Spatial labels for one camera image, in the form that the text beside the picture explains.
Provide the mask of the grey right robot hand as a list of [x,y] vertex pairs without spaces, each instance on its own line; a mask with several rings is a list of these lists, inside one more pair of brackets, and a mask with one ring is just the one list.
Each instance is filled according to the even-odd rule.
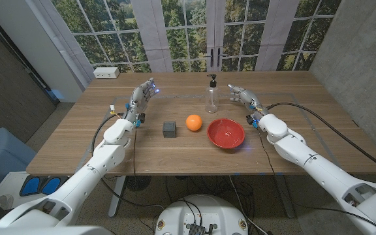
[[252,91],[232,84],[229,84],[228,87],[230,89],[231,101],[242,103],[247,110],[256,117],[269,114],[267,108],[263,107]]

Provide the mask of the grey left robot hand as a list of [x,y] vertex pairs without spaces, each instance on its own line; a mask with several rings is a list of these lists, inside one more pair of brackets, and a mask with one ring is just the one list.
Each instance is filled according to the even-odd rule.
[[158,94],[159,89],[156,88],[154,78],[150,78],[143,84],[140,84],[133,90],[129,105],[130,109],[136,113],[142,113],[146,110],[149,100]]

